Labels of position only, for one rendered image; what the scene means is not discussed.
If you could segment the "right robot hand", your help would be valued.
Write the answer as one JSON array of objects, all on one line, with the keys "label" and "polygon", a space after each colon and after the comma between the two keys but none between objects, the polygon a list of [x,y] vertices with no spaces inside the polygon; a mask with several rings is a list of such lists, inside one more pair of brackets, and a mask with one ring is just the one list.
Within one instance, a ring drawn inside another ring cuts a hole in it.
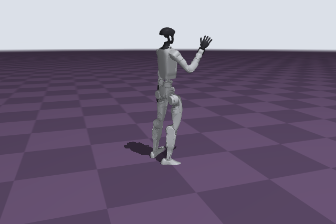
[{"label": "right robot hand", "polygon": [[[204,52],[205,52],[205,48],[207,48],[208,47],[208,45],[209,45],[209,43],[212,41],[212,39],[210,40],[210,37],[209,37],[209,39],[208,39],[208,36],[206,37],[206,39],[205,39],[205,37],[206,36],[204,36],[204,39],[202,40],[202,38],[200,38],[200,42],[201,42],[201,44],[200,44],[200,47],[199,47],[199,49],[203,49],[204,50]],[[207,40],[208,39],[208,40]],[[210,40],[210,41],[209,41]],[[208,42],[209,41],[209,42]],[[199,51],[199,49],[198,49],[198,51]],[[197,52],[198,52],[197,51]],[[203,52],[203,54],[204,54],[204,52]],[[202,55],[203,55],[202,54]]]}]

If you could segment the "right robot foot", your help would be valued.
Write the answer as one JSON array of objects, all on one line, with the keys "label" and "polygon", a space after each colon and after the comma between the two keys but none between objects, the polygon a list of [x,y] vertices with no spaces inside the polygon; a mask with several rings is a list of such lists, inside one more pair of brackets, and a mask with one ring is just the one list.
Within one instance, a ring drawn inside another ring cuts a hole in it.
[{"label": "right robot foot", "polygon": [[[169,159],[167,159],[167,160],[169,160]],[[171,158],[171,161],[167,161],[167,160],[166,160],[166,158],[163,158],[161,160],[161,164],[162,165],[178,165],[178,164],[181,164],[181,162],[177,162],[177,161],[173,160],[172,158]]]}]

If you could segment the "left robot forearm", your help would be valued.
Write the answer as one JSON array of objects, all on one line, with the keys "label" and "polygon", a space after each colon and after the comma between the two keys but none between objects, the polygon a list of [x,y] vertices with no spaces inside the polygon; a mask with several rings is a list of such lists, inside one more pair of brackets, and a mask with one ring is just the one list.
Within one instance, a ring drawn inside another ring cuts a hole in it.
[{"label": "left robot forearm", "polygon": [[164,79],[162,79],[162,78],[160,77],[159,70],[158,70],[158,72],[157,72],[157,75],[159,76],[159,77],[158,77],[158,85],[159,85],[159,89],[160,89],[160,86],[163,85]]}]

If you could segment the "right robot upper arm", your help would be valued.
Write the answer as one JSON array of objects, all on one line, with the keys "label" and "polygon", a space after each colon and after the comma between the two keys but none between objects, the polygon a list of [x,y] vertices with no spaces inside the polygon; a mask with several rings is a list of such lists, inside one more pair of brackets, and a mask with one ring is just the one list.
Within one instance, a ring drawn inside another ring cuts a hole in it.
[{"label": "right robot upper arm", "polygon": [[186,60],[181,56],[180,52],[177,50],[171,50],[169,55],[172,60],[176,61],[186,72],[192,73],[193,71],[189,71]]}]

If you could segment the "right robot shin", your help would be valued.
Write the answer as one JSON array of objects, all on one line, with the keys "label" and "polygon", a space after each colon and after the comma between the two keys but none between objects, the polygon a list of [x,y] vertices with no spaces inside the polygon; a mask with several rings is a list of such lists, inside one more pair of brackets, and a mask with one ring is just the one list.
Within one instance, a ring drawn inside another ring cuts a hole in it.
[{"label": "right robot shin", "polygon": [[171,161],[171,155],[173,153],[173,149],[175,146],[175,141],[176,141],[176,135],[177,135],[177,131],[175,133],[175,129],[173,127],[169,127],[166,130],[167,134],[166,134],[166,148],[167,148],[167,155],[166,155],[166,160],[167,161]]}]

